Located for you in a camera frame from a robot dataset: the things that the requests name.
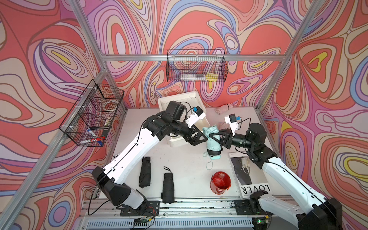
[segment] aluminum frame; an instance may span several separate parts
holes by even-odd
[[[106,75],[106,71],[102,70],[95,78],[96,82],[102,82]],[[79,107],[84,103],[87,96],[91,92],[93,87],[88,86],[86,92],[81,96],[81,99],[70,113],[69,117],[65,121],[65,125],[69,125],[73,118],[76,116]],[[24,206],[28,202],[29,198],[37,188],[39,182],[42,180],[47,169],[49,169],[52,161],[56,157],[60,148],[63,146],[67,135],[58,129],[57,134],[52,139],[42,156],[38,159],[31,172],[27,175],[20,188],[16,191],[11,198],[7,206],[4,208],[2,215],[0,216],[0,229],[7,230],[12,227],[15,220],[22,212]]]
[[[176,54],[180,57],[192,57],[191,54]],[[284,61],[286,56],[283,54],[226,54],[226,61]],[[166,61],[166,54],[103,54],[102,59],[104,61]]]
[[[294,199],[289,195],[277,196],[283,201],[290,202],[291,204],[297,205]],[[233,198],[176,198],[175,203],[172,204],[160,204],[160,214],[157,220],[174,219],[174,218],[212,218],[214,215],[219,220],[228,217],[240,217],[240,218],[251,218],[251,217],[262,217],[265,215],[244,215],[237,216],[235,207],[232,205],[234,200],[239,197]],[[96,199],[92,200],[91,209],[94,210],[103,204],[107,199]],[[124,221],[132,217],[120,216],[120,210],[115,209],[111,203],[103,205],[94,215],[87,215],[88,201],[85,201],[85,205],[77,218],[79,221],[76,229],[86,229],[88,223],[95,220],[103,219],[104,221]]]
[[[132,229],[134,217],[117,220],[94,219],[84,223],[84,229]],[[155,222],[149,222],[146,228],[151,229],[192,229],[192,228],[208,228],[208,229],[252,229],[253,222],[251,217],[245,216],[228,216],[228,217],[192,217],[192,218],[157,218]]]
[[[289,47],[286,50],[285,53],[285,60],[277,66],[274,75],[272,76],[270,82],[267,84],[265,90],[262,93],[261,98],[258,101],[258,104],[256,105],[256,108],[261,108],[267,101],[268,95],[273,91],[275,88],[275,84],[282,76],[282,73],[284,69],[287,67],[287,64],[289,63],[291,57],[293,56],[293,53],[296,51],[300,41],[302,40],[305,32],[307,31],[309,25],[314,19],[314,16],[316,15],[319,8],[322,6],[322,4],[325,2],[325,0],[313,0],[311,5],[309,6],[304,18],[302,19],[297,31],[295,32],[294,37],[291,39],[291,42],[289,44]]]
[[[110,70],[108,69],[106,62],[102,59],[100,47],[97,44],[95,37],[93,36],[92,30],[89,26],[86,15],[84,14],[83,8],[81,7],[79,0],[69,0],[70,7],[72,8],[78,23],[80,24],[82,31],[84,32],[87,42],[92,48],[93,54],[96,57],[98,64],[101,69],[107,70],[107,81],[110,85],[116,86],[114,78],[112,77]]]

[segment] white container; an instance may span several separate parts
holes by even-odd
[[[206,108],[203,105],[203,102],[199,96],[199,93],[197,91],[193,91],[193,92],[187,92],[187,93],[181,93],[181,94],[177,94],[177,95],[172,95],[172,96],[167,96],[167,97],[163,97],[163,98],[159,98],[158,99],[158,104],[159,104],[159,108],[160,111],[166,110],[167,106],[169,105],[170,101],[177,101],[177,102],[188,102],[190,104],[190,106],[192,107],[201,107],[201,109],[203,110],[204,113],[206,113]],[[185,107],[187,108],[187,110],[190,110],[190,107],[187,103],[182,103],[183,105],[185,105]],[[183,121],[185,118],[185,112],[183,112],[180,121]],[[210,127],[210,124],[208,123],[206,117],[204,117],[202,120],[197,121],[194,124],[199,130],[202,131],[203,127]],[[168,145],[170,145],[171,147],[178,147],[178,146],[182,146],[185,144],[189,144],[188,142],[186,142],[184,140],[183,137],[181,136],[177,136],[177,137],[166,137],[167,139],[167,143]]]

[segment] red cup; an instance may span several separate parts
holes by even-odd
[[[231,179],[228,174],[220,171],[212,175],[210,187],[215,194],[223,194],[230,186]]]

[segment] mounting plate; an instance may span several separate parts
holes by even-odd
[[[147,201],[147,206],[153,207],[156,212],[156,216],[159,214],[160,201]],[[146,208],[146,212],[152,213],[152,208]],[[136,209],[132,209],[130,206],[127,205],[122,205],[120,216],[143,216],[147,215],[146,212],[140,215],[139,213],[137,213]]]
[[[237,215],[266,215],[266,212],[253,213],[249,208],[249,200],[234,200]]]

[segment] pink object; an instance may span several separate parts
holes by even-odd
[[[215,111],[216,111],[217,114],[222,114],[222,113],[224,113],[224,112],[226,112],[226,111],[228,111],[229,109],[232,109],[232,108],[233,108],[233,105],[229,103],[229,104],[225,104],[225,105],[217,108]]]
[[[223,194],[226,190],[229,190],[230,186],[231,179],[227,173],[220,171],[211,178],[210,187],[215,194]]]

